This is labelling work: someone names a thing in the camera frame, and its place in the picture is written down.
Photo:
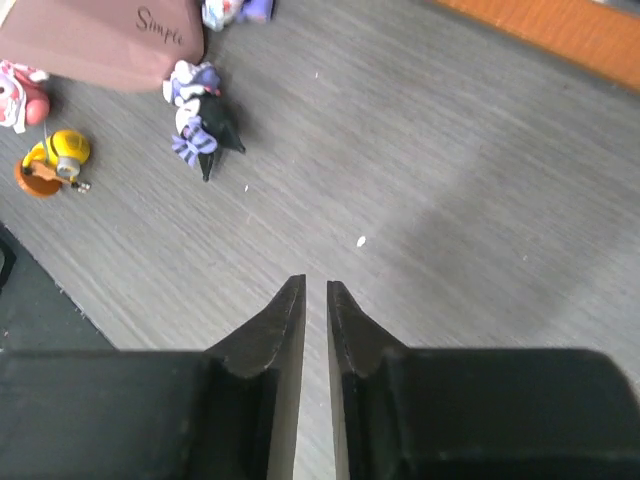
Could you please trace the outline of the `pink mug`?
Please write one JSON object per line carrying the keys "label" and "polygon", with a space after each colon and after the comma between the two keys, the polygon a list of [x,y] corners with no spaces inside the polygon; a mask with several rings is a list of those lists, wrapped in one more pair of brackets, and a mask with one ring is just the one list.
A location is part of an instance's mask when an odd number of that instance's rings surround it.
{"label": "pink mug", "polygon": [[127,92],[161,86],[205,53],[200,3],[19,0],[1,3],[1,58]]}

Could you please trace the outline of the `black purple Kuromi figurine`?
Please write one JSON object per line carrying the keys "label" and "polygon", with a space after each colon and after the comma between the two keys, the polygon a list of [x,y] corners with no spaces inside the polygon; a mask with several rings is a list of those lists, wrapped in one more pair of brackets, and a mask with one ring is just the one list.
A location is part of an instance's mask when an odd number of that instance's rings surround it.
{"label": "black purple Kuromi figurine", "polygon": [[164,99],[177,108],[172,150],[187,165],[198,167],[207,182],[226,150],[244,154],[234,113],[222,96],[221,79],[209,62],[176,62],[163,82]]}

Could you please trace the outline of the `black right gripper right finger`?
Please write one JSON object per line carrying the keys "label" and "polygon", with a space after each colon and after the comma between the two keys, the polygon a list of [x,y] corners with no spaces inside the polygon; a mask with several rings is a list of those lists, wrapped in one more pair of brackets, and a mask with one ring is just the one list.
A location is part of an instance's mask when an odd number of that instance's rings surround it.
{"label": "black right gripper right finger", "polygon": [[605,354],[417,348],[327,285],[340,479],[635,479],[639,403]]}

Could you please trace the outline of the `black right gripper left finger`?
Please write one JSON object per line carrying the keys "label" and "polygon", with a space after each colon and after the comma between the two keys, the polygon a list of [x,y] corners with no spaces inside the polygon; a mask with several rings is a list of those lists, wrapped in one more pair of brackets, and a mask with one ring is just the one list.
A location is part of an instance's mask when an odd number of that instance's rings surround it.
{"label": "black right gripper left finger", "polygon": [[204,351],[1,356],[5,479],[289,479],[306,279]]}

